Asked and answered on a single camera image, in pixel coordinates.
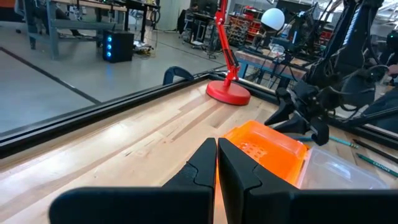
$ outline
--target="gray floor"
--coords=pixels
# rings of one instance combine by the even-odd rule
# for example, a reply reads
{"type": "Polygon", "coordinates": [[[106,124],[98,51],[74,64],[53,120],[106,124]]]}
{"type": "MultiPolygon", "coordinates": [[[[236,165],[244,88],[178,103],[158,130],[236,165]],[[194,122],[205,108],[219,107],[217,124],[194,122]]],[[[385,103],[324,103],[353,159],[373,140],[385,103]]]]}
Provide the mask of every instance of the gray floor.
{"type": "MultiPolygon", "coordinates": [[[[224,65],[222,55],[209,60],[202,50],[182,44],[176,33],[158,31],[156,36],[156,32],[147,32],[147,42],[155,46],[156,39],[152,58],[134,56],[131,62],[110,64],[103,61],[95,43],[81,42],[61,43],[60,59],[51,60],[47,45],[38,42],[37,50],[31,50],[24,30],[17,34],[14,26],[0,26],[1,47],[101,102],[161,85],[171,66],[198,73],[224,65]]],[[[6,72],[0,76],[0,132],[91,105],[8,55],[1,55],[0,68],[6,72]]]]}
{"type": "Polygon", "coordinates": [[[92,105],[4,52],[0,62],[0,133],[92,105]]]}

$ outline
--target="orange container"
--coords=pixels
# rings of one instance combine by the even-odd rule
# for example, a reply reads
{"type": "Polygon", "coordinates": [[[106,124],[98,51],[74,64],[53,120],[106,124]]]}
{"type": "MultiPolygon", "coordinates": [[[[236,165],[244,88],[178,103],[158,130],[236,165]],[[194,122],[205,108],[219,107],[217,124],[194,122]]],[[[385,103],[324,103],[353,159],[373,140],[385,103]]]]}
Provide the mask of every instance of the orange container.
{"type": "Polygon", "coordinates": [[[248,121],[223,137],[273,174],[296,184],[307,153],[301,142],[257,121],[248,121]]]}

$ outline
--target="wooden tabletop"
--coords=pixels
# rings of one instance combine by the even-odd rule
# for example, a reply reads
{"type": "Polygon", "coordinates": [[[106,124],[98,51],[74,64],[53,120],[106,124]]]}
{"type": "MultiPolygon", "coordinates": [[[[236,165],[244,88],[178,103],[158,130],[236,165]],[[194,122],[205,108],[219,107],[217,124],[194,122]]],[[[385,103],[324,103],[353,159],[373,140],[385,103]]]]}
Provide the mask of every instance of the wooden tabletop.
{"type": "MultiPolygon", "coordinates": [[[[231,106],[206,95],[207,82],[176,91],[0,161],[0,223],[48,223],[52,200],[81,186],[160,186],[176,174],[200,144],[249,119],[264,122],[277,106],[251,98],[231,106]]],[[[332,135],[354,136],[331,128],[332,135]]],[[[381,147],[393,156],[397,151],[381,147]]],[[[396,179],[358,159],[354,152],[398,171],[396,164],[366,149],[336,142],[323,149],[378,175],[396,179]]],[[[215,223],[226,223],[220,188],[215,223]]]]}
{"type": "MultiPolygon", "coordinates": [[[[269,55],[269,50],[268,49],[262,49],[262,54],[263,55],[269,55]]],[[[274,66],[275,66],[272,63],[271,60],[256,56],[254,54],[250,54],[250,53],[244,52],[242,50],[239,50],[239,51],[235,52],[235,56],[236,56],[237,59],[241,59],[241,60],[245,60],[245,61],[248,61],[248,62],[251,62],[251,63],[255,63],[255,64],[259,65],[259,66],[264,64],[263,67],[265,67],[265,68],[273,69],[274,66]]],[[[294,58],[291,63],[292,64],[296,64],[296,65],[303,65],[303,64],[305,64],[307,62],[304,61],[304,60],[300,60],[300,59],[294,58]]],[[[276,69],[276,73],[279,73],[280,71],[282,71],[283,67],[284,67],[284,65],[280,65],[276,69]]],[[[293,72],[294,77],[298,78],[298,79],[302,78],[303,75],[305,74],[305,72],[303,70],[299,70],[299,69],[296,69],[296,68],[292,68],[292,72],[293,72]]],[[[287,68],[285,68],[283,73],[291,75],[292,72],[287,67],[287,68]]]]}
{"type": "MultiPolygon", "coordinates": [[[[64,4],[76,4],[76,0],[51,0],[53,2],[64,3],[64,4]]],[[[112,9],[111,5],[103,4],[94,0],[81,0],[79,1],[79,5],[86,7],[96,7],[100,9],[112,9]]],[[[127,9],[123,6],[113,6],[113,10],[126,12],[127,9]]]]}

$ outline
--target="red desk lamp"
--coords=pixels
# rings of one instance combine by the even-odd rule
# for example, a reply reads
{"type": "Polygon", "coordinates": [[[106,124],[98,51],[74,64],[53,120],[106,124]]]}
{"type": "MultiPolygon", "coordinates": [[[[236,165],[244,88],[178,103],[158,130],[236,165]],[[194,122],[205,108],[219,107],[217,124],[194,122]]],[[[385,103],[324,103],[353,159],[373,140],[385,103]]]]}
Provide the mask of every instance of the red desk lamp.
{"type": "MultiPolygon", "coordinates": [[[[221,46],[223,48],[225,61],[228,68],[228,73],[224,81],[212,81],[208,84],[206,92],[211,97],[224,103],[231,105],[246,105],[250,101],[250,92],[233,83],[233,80],[238,80],[239,62],[235,58],[231,49],[229,48],[228,39],[224,29],[226,18],[228,0],[220,0],[220,7],[216,12],[215,23],[218,29],[221,46]]],[[[265,25],[266,30],[279,30],[285,22],[284,14],[279,9],[269,9],[261,17],[261,22],[265,25]]]]}

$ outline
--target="red lamp base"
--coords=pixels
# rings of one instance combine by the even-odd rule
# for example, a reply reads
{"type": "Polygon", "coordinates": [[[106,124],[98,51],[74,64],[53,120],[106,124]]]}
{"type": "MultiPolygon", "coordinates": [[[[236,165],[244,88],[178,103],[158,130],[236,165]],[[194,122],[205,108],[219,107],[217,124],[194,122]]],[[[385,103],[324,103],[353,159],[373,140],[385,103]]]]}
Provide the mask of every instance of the red lamp base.
{"type": "Polygon", "coordinates": [[[214,99],[231,105],[246,105],[250,101],[250,92],[235,83],[224,86],[224,81],[211,81],[206,92],[214,99]]]}

